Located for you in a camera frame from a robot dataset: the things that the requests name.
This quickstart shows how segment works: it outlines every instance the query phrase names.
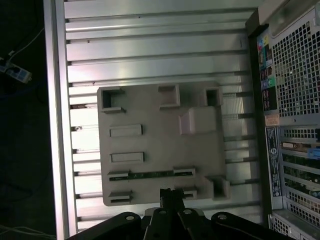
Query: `white cable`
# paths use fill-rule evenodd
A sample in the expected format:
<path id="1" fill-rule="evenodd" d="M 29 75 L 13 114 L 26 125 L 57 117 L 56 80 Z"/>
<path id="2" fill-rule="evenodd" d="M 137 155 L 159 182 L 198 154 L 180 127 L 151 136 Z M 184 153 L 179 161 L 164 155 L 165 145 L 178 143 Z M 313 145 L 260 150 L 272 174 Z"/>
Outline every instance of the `white cable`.
<path id="1" fill-rule="evenodd" d="M 9 58 L 9 60 L 7 61 L 7 63 L 9 64 L 11 62 L 11 60 L 20 52 L 22 52 L 23 50 L 25 50 L 27 47 L 29 47 L 30 44 L 32 44 L 34 42 L 34 40 L 37 39 L 37 37 L 39 37 L 39 35 L 43 32 L 43 30 L 45 30 L 45 28 L 43 27 L 38 34 L 27 44 L 25 45 L 23 48 L 21 48 L 20 50 L 14 52 L 11 57 Z"/>
<path id="2" fill-rule="evenodd" d="M 0 225 L 0 228 L 5 229 L 5 231 L 0 232 L 0 235 L 6 234 L 7 232 L 12 231 L 12 232 L 20 233 L 20 234 L 26 234 L 26 235 L 31 235 L 31 236 L 41 237 L 41 238 L 46 238 L 46 239 L 51 239 L 51 240 L 56 239 L 56 236 L 54 236 L 54 235 L 46 234 L 42 231 L 34 230 L 34 229 L 26 227 L 26 226 L 7 227 L 7 226 Z M 29 230 L 32 232 L 22 231 L 22 230 L 18 230 L 18 229 L 26 229 L 26 230 Z"/>

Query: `green circuit board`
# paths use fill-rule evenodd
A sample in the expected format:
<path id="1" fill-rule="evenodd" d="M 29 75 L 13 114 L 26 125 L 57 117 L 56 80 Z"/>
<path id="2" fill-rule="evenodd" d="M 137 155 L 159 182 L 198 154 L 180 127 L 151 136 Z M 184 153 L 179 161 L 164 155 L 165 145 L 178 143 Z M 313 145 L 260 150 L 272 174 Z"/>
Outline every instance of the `green circuit board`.
<path id="1" fill-rule="evenodd" d="M 305 158 L 301 156 L 292 156 L 287 154 L 282 154 L 282 160 L 287 163 L 298 164 L 314 169 L 320 169 L 320 160 Z"/>
<path id="2" fill-rule="evenodd" d="M 295 169 L 292 167 L 288 167 L 288 166 L 283 166 L 283 172 L 285 174 L 303 179 L 303 180 L 307 180 L 310 182 L 314 182 L 314 183 L 320 183 L 320 175 L 318 174 L 314 174 L 311 172 L 307 172 L 307 171 L 302 171 L 299 169 Z"/>
<path id="3" fill-rule="evenodd" d="M 130 172 L 128 176 L 110 177 L 110 181 L 181 177 L 181 176 L 192 176 L 192 175 L 193 173 L 189 171 L 174 173 L 174 171 L 172 170 L 171 171 L 138 172 L 138 173 Z"/>
<path id="4" fill-rule="evenodd" d="M 299 192 L 302 192 L 304 194 L 308 194 L 310 196 L 313 196 L 317 199 L 320 199 L 320 186 L 317 187 L 311 187 L 308 185 L 305 185 L 303 183 L 299 183 L 287 178 L 284 178 L 284 184 L 292 189 L 295 189 Z"/>

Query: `dark floor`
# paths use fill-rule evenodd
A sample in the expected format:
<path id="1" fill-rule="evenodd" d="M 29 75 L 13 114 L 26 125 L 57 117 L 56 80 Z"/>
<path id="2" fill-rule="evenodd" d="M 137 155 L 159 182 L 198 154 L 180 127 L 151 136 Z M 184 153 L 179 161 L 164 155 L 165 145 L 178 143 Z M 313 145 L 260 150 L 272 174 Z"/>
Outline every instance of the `dark floor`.
<path id="1" fill-rule="evenodd" d="M 21 43 L 25 46 L 43 28 L 42 8 L 42 0 L 0 0 L 0 57 L 32 33 Z M 15 97 L 1 98 L 0 86 L 0 224 L 55 235 L 44 32 L 12 62 L 32 72 L 32 81 L 18 84 L 17 92 L 31 90 Z M 40 239 L 1 232 L 0 239 Z"/>

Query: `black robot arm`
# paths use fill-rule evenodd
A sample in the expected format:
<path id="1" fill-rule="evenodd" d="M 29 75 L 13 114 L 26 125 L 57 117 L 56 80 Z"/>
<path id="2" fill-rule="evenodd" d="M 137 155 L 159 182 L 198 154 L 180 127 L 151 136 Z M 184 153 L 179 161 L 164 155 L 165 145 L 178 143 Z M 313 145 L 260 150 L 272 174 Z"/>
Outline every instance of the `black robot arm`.
<path id="1" fill-rule="evenodd" d="M 144 217 L 123 212 L 69 240 L 292 240 L 228 212 L 211 219 L 195 208 L 185 208 L 182 190 L 160 189 L 160 207 L 149 208 Z"/>

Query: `orange tag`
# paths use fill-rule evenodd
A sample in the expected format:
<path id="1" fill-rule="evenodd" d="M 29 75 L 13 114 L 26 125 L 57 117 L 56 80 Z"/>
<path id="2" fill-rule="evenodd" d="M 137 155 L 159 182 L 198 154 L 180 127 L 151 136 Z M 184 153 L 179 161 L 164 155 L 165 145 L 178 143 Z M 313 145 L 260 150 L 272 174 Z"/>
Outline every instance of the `orange tag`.
<path id="1" fill-rule="evenodd" d="M 279 114 L 272 114 L 264 116 L 265 119 L 265 126 L 279 126 Z"/>

